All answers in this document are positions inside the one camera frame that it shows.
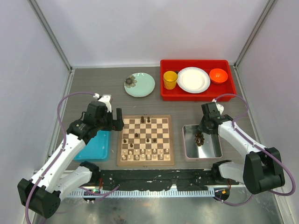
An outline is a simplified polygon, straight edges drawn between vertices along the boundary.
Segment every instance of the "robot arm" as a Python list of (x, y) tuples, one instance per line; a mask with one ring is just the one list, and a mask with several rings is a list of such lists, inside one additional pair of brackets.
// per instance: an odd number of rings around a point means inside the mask
[(117, 108), (117, 119), (113, 120), (111, 95), (98, 94), (94, 96), (98, 101), (92, 101), (85, 112), (83, 119), (72, 122), (67, 129), (66, 145), (61, 152), (62, 143), (44, 166), (28, 181), (22, 179), (18, 184), (18, 191), (23, 205), (26, 204), (29, 192), (33, 185), (49, 167), (56, 156), (60, 154), (54, 165), (42, 176), (34, 194), (31, 197), (29, 208), (45, 218), (51, 217), (58, 209), (60, 202), (77, 187), (85, 183), (94, 183), (100, 178), (99, 167), (83, 162), (71, 174), (61, 178), (70, 162), (90, 141), (99, 130), (121, 131), (124, 124), (121, 109)]
[(204, 116), (199, 124), (199, 130), (207, 134), (217, 134), (227, 140), (242, 156), (245, 164), (239, 165), (232, 161), (220, 161), (213, 164), (215, 179), (229, 178), (244, 183), (249, 192), (258, 194), (270, 189), (282, 187), (285, 184), (283, 169), (261, 152), (257, 146), (264, 148), (279, 161), (280, 153), (276, 148), (266, 148), (248, 136), (228, 115), (221, 115), (223, 106), (215, 102), (201, 106)]

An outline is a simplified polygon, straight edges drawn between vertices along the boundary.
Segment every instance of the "flower decoration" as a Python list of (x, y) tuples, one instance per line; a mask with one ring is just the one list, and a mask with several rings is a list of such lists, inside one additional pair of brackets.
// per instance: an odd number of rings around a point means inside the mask
[(135, 80), (135, 76), (130, 75), (128, 78), (126, 78), (126, 81), (124, 85), (128, 88), (136, 86), (137, 80)]

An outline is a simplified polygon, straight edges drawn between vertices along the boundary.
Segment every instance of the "gray wooden tabletop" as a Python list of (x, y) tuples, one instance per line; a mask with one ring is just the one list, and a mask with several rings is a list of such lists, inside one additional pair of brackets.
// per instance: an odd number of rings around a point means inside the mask
[[(131, 74), (145, 72), (153, 76), (156, 86), (154, 91), (144, 98), (134, 98), (124, 90), (124, 80)], [(241, 94), (239, 84), (236, 80), (234, 69), (231, 67), (237, 94)], [(167, 167), (146, 167), (153, 168), (211, 168), (212, 164), (221, 160), (232, 160), (236, 163), (243, 163), (239, 153), (224, 139), (221, 139), (223, 157), (208, 161), (186, 162), (184, 156), (184, 146), (182, 137), (182, 127), (184, 125), (199, 124), (203, 114), (201, 104), (205, 102), (190, 101), (163, 101), (160, 95), (160, 68), (159, 67), (134, 67), (134, 68), (100, 68), (100, 69), (76, 69), (71, 85), (72, 92), (90, 91), (100, 95), (111, 94), (113, 97), (112, 107), (122, 108), (123, 115), (143, 115), (143, 114), (165, 114), (171, 115), (173, 127), (173, 145), (175, 165)], [(63, 124), (68, 128), (69, 124), (79, 119), (81, 113), (86, 111), (88, 104), (93, 100), (88, 95), (72, 96), (67, 101)], [(245, 110), (245, 105), (237, 98), (229, 102), (222, 102), (224, 114), (232, 118), (241, 114)], [(237, 124), (249, 136), (254, 138), (253, 129), (249, 117), (238, 120)], [(145, 169), (144, 167), (118, 167), (116, 166), (118, 132), (111, 133), (110, 157), (108, 161), (97, 162), (100, 169)], [(79, 163), (72, 161), (68, 170), (75, 170)]]

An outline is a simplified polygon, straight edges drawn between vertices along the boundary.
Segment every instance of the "blue tray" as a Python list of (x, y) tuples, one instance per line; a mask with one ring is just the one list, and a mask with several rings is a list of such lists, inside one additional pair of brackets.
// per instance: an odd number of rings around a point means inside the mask
[(110, 151), (110, 132), (98, 131), (97, 135), (75, 156), (77, 162), (107, 161)]

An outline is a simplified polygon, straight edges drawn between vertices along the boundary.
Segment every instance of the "green plate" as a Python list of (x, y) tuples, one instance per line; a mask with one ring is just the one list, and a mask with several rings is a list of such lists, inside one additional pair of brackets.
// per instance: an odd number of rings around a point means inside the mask
[(154, 78), (147, 73), (130, 75), (124, 83), (126, 92), (132, 97), (146, 97), (155, 88)]

